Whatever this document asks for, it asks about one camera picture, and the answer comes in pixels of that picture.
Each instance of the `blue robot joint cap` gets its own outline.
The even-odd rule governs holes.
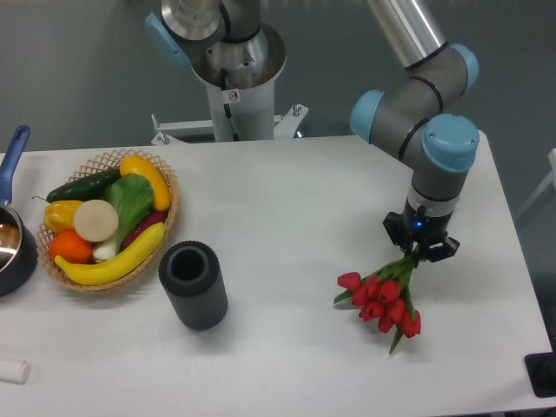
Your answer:
[[[479,131],[463,116],[433,117],[423,130],[423,149],[428,159],[446,172],[462,174],[475,161]]]

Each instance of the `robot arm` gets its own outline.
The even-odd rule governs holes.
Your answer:
[[[168,48],[169,36],[194,60],[220,41],[242,43],[255,37],[261,27],[258,0],[162,0],[160,18],[146,20],[151,38],[165,55],[172,58],[175,48]]]
[[[217,142],[274,137],[274,80],[286,51],[261,23],[260,7],[259,0],[162,0],[162,22],[152,13],[145,20],[162,54],[191,63],[206,85]]]
[[[408,79],[392,95],[371,90],[355,104],[352,130],[414,171],[401,214],[384,225],[407,254],[419,245],[421,259],[455,255],[447,236],[479,131],[465,117],[441,114],[471,87],[479,73],[473,53],[449,45],[418,0],[369,0],[371,9]]]

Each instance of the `black cylinder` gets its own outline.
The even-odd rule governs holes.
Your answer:
[[[215,252],[201,242],[180,242],[162,257],[160,282],[188,328],[206,330],[228,311],[228,297]]]

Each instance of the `yellow banana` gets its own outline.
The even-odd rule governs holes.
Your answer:
[[[164,223],[146,228],[131,244],[115,257],[97,264],[77,264],[60,255],[54,262],[73,281],[81,285],[103,285],[119,280],[143,262],[164,237]]]

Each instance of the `metal bracket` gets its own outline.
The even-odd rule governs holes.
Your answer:
[[[301,104],[295,104],[284,116],[275,116],[275,139],[291,139],[303,137],[301,122],[309,109]],[[176,139],[175,136],[202,136],[214,134],[212,120],[197,120],[194,122],[158,123],[154,114],[150,115],[155,130],[153,145],[187,144],[187,141]]]
[[[552,198],[556,189],[556,149],[548,153],[552,170],[516,210],[515,224],[524,226]]]

